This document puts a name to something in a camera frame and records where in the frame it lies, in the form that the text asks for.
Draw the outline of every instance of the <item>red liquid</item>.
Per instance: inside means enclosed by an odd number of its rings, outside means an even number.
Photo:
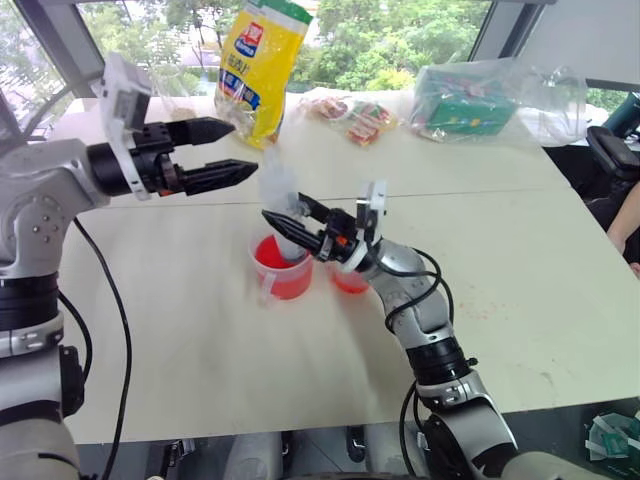
[[[331,280],[333,280],[333,283],[335,283],[340,290],[347,293],[363,293],[369,288],[369,284],[367,283],[364,285],[352,285],[350,283],[341,282],[340,277],[336,275],[335,272],[331,274]]]
[[[295,263],[287,262],[282,255],[280,255],[280,250],[278,250],[278,245],[276,244],[276,239],[273,235],[265,238],[260,242],[258,248],[256,249],[256,260],[258,260],[265,267],[270,268],[291,268]],[[260,277],[260,281],[264,278],[264,275],[258,274]],[[305,268],[303,272],[301,272],[298,278],[287,282],[279,282],[275,281],[273,287],[271,288],[271,293],[276,297],[279,297],[283,300],[289,300],[292,298],[296,298],[297,296],[302,295],[309,285],[311,284],[311,264],[309,264],[308,268]]]

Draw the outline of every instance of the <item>plastic measuring cup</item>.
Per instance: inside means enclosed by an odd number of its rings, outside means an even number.
[[[275,146],[264,151],[264,165],[258,172],[260,199],[267,210],[284,213],[295,220],[300,219],[296,176],[290,166],[284,165]],[[289,262],[297,263],[306,255],[304,248],[275,232],[276,243],[282,256]]]
[[[249,243],[249,255],[262,286],[262,300],[272,296],[290,300],[309,288],[313,258],[307,254],[299,263],[287,262],[280,255],[273,232],[254,234]]]
[[[369,283],[358,272],[343,272],[335,263],[328,263],[331,280],[340,290],[347,293],[364,293]]]

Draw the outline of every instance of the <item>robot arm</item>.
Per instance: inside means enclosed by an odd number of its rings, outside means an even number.
[[[371,184],[357,202],[356,218],[300,194],[302,213],[325,224],[313,234],[284,215],[263,211],[267,222],[320,261],[356,270],[374,288],[385,324],[404,348],[416,392],[431,416],[421,426],[436,478],[600,478],[545,454],[522,454],[480,376],[465,359],[449,317],[451,302],[437,290],[441,275],[425,270],[423,252],[381,238],[384,185]]]
[[[56,280],[70,222],[116,195],[193,195],[236,185],[257,169],[238,160],[189,171],[174,165],[175,147],[215,142],[233,126],[212,118],[142,124],[148,89],[130,67],[129,83],[126,75],[111,81],[109,63],[105,71],[110,143],[24,146],[0,160],[0,479],[78,478],[62,418],[82,405],[84,379],[76,349],[59,345]]]

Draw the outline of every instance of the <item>yellow snack bag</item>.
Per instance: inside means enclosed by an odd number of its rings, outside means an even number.
[[[285,88],[312,18],[287,0],[249,0],[224,42],[216,110],[254,147],[278,138]]]

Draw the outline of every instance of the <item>black cable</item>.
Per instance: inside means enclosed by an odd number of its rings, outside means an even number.
[[[86,75],[86,76],[78,79],[78,81],[76,81],[76,82],[69,83],[69,84],[65,85],[60,90],[58,90],[56,93],[54,93],[53,96],[49,100],[47,100],[44,103],[44,105],[42,105],[38,109],[38,111],[35,113],[35,115],[33,117],[31,117],[31,120],[29,120],[29,123],[27,124],[26,128],[24,129],[24,132],[22,132],[22,138],[24,139],[24,141],[25,142],[29,141],[29,138],[31,137],[31,134],[38,127],[38,124],[42,121],[42,117],[44,117],[44,115],[49,110],[51,110],[51,108],[56,103],[58,103],[67,94],[69,94],[75,88],[78,88],[83,83],[89,83],[89,82],[92,82],[93,80],[97,80],[99,78],[102,78],[102,74],[103,74],[102,70],[99,71],[99,72],[91,73],[89,75]]]
[[[85,350],[85,358],[84,358],[84,366],[82,367],[82,376],[84,377],[85,383],[87,382],[87,378],[89,378],[89,372],[91,371],[91,362],[93,361],[93,343],[91,342],[91,334],[89,333],[89,329],[87,328],[87,324],[84,323],[82,315],[78,309],[71,303],[64,293],[58,290],[58,298],[62,302],[62,304],[69,310],[71,316],[75,319],[78,327],[80,328],[80,332],[82,332],[82,338],[84,338],[84,350]]]
[[[372,247],[371,247],[371,242],[367,241],[367,250],[372,251]],[[453,324],[453,295],[451,294],[451,289],[449,288],[449,285],[444,281],[444,279],[442,278],[442,269],[440,268],[440,265],[438,264],[438,262],[436,262],[435,258],[433,258],[431,255],[423,252],[422,250],[419,250],[417,248],[413,249],[418,255],[420,255],[421,257],[426,258],[432,265],[433,268],[435,270],[435,272],[431,272],[429,270],[416,270],[414,272],[401,272],[398,270],[394,270],[390,267],[388,267],[387,265],[385,265],[384,263],[382,263],[382,260],[380,260],[378,258],[377,255],[373,255],[374,258],[374,262],[376,263],[376,265],[378,266],[378,268],[380,268],[380,270],[388,273],[389,275],[393,275],[395,277],[403,277],[403,278],[407,278],[407,277],[433,277],[434,278],[434,282],[433,284],[421,295],[417,296],[416,298],[409,300],[406,303],[403,303],[402,305],[394,308],[393,310],[391,310],[389,312],[389,314],[385,317],[384,319],[384,325],[387,328],[387,330],[389,330],[391,333],[393,332],[393,318],[398,315],[400,312],[411,308],[415,305],[417,305],[418,303],[422,302],[423,300],[425,300],[426,298],[428,298],[430,295],[433,294],[433,292],[436,291],[436,289],[438,288],[439,285],[442,284],[442,287],[447,295],[447,301],[449,303],[449,320],[451,321],[451,323]]]
[[[418,430],[422,432],[424,438],[427,438],[427,432],[425,431],[422,421],[420,420],[420,414],[418,413],[418,386],[417,384],[413,387],[413,421],[416,422],[418,426]]]
[[[438,265],[438,262],[435,261],[434,258],[432,258],[431,256],[427,255],[426,253],[424,253],[421,250],[418,250],[416,248],[413,249],[418,255],[421,255],[422,257],[425,257],[427,260],[429,260],[432,264],[433,267],[435,269],[435,273],[434,272],[430,272],[428,270],[421,270],[419,272],[397,272],[396,270],[390,269],[388,268],[386,265],[384,265],[382,263],[382,261],[380,259],[378,259],[376,257],[376,264],[381,268],[387,268],[386,271],[387,273],[389,273],[390,275],[394,275],[394,273],[391,272],[396,272],[396,273],[400,273],[402,275],[397,275],[400,277],[410,277],[410,276],[421,276],[421,277],[433,277],[434,281],[431,284],[431,286],[429,288],[427,288],[427,290],[421,294],[418,295],[416,298],[409,300],[406,303],[403,303],[402,305],[400,305],[399,307],[394,308],[393,310],[391,310],[389,312],[389,314],[385,317],[384,319],[384,325],[385,327],[387,327],[387,330],[389,330],[391,333],[393,333],[393,318],[398,315],[400,312],[402,312],[403,310],[406,310],[408,308],[411,308],[415,305],[417,305],[418,303],[422,302],[423,300],[425,300],[427,297],[429,297],[431,294],[433,294],[433,292],[436,291],[436,289],[438,288],[438,285],[440,285],[440,282],[442,281],[442,270],[440,269],[440,265]],[[420,275],[406,275],[407,273],[420,273]]]
[[[107,282],[111,287],[111,291],[113,292],[113,296],[118,304],[118,310],[120,312],[120,318],[122,319],[122,329],[124,330],[124,339],[126,344],[126,364],[124,371],[124,380],[122,382],[122,393],[120,395],[120,406],[118,407],[118,418],[116,420],[116,430],[113,434],[113,443],[111,444],[111,451],[109,452],[109,457],[107,458],[107,463],[104,467],[104,471],[102,473],[102,480],[108,480],[111,475],[111,470],[113,470],[113,464],[115,463],[116,455],[118,454],[118,447],[120,446],[120,436],[122,435],[122,425],[124,423],[124,412],[127,405],[127,394],[129,393],[129,382],[131,380],[131,357],[132,357],[132,348],[131,348],[131,332],[129,330],[129,322],[127,321],[127,313],[124,310],[124,304],[122,303],[122,298],[120,297],[120,292],[118,292],[118,287],[116,286],[115,281],[113,280],[113,276],[111,275],[111,271],[109,270],[109,265],[105,260],[102,252],[98,248],[98,245],[93,241],[89,233],[84,229],[82,224],[77,218],[73,219],[73,223],[77,227],[78,231],[85,238],[91,249],[98,257],[98,261],[102,266],[102,270],[104,271],[105,277],[107,277]]]
[[[407,408],[409,407],[409,401],[411,397],[415,394],[416,382],[414,381],[409,387],[409,391],[404,397],[402,401],[402,408],[400,409],[400,421],[399,425],[399,434],[400,434],[400,450],[402,451],[402,459],[404,460],[404,466],[407,468],[407,472],[412,477],[416,476],[416,471],[413,469],[413,465],[411,465],[411,459],[409,458],[409,453],[407,452],[407,439],[405,438],[404,433],[404,422],[407,416]]]

